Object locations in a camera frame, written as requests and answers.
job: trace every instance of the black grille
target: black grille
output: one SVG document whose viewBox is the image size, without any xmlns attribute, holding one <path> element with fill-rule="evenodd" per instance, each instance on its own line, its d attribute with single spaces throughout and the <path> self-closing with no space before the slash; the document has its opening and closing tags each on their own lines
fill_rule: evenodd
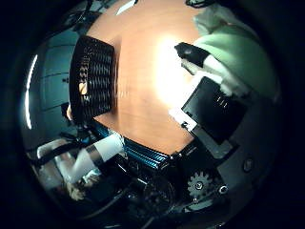
<svg viewBox="0 0 305 229">
<path fill-rule="evenodd" d="M 73 121 L 82 124 L 112 108 L 114 78 L 113 46 L 82 35 L 75 46 L 70 69 L 70 103 Z M 87 93 L 79 84 L 87 83 Z"/>
</svg>

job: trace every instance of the gear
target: gear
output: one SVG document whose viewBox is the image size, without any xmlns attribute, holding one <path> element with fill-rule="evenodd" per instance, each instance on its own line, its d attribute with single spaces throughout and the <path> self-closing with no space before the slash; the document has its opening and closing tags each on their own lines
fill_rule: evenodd
<svg viewBox="0 0 305 229">
<path fill-rule="evenodd" d="M 203 172 L 195 173 L 191 180 L 188 182 L 189 187 L 188 190 L 190 192 L 190 196 L 192 198 L 200 199 L 208 195 L 210 191 L 210 184 L 213 180 L 210 178 L 209 175 L 203 175 Z"/>
</svg>

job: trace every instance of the black cable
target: black cable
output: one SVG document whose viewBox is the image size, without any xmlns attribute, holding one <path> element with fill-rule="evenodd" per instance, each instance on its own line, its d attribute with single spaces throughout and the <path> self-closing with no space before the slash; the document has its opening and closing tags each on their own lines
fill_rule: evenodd
<svg viewBox="0 0 305 229">
<path fill-rule="evenodd" d="M 216 0 L 203 0 L 203 1 L 194 1 L 194 0 L 186 0 L 185 4 L 189 7 L 193 7 L 196 9 L 206 8 L 211 4 L 214 4 Z"/>
<path fill-rule="evenodd" d="M 44 155 L 40 157 L 39 159 L 31 159 L 29 158 L 29 161 L 34 166 L 42 166 L 52 159 L 54 159 L 56 156 L 60 156 L 62 154 L 65 154 L 67 151 L 70 151 L 75 148 L 82 147 L 83 144 L 80 142 L 71 142 L 65 145 L 58 146 L 57 148 L 50 151 L 47 155 Z"/>
<path fill-rule="evenodd" d="M 77 25 L 84 18 L 84 16 L 89 12 L 90 8 L 92 7 L 92 3 L 93 3 L 93 0 L 87 0 L 87 5 L 86 5 L 85 10 L 80 14 L 80 16 L 78 17 L 78 19 L 75 22 L 73 22 L 69 25 L 63 26 L 59 30 L 48 34 L 44 38 L 43 41 L 45 42 L 45 41 L 49 40 L 50 38 L 54 37 L 55 35 L 59 34 L 60 32 L 66 31 L 66 30 L 72 28 L 73 26 Z"/>
<path fill-rule="evenodd" d="M 84 217 L 78 218 L 78 220 L 91 219 L 91 218 L 94 218 L 94 217 L 102 214 L 103 212 L 108 210 L 110 207 L 112 207 L 118 200 L 120 200 L 130 190 L 131 185 L 132 185 L 132 182 L 120 194 L 116 195 L 106 205 L 104 205 L 103 207 L 101 207 L 100 209 L 98 209 L 97 211 L 95 211 L 95 212 L 93 212 L 91 214 L 88 214 L 88 215 L 86 215 Z"/>
</svg>

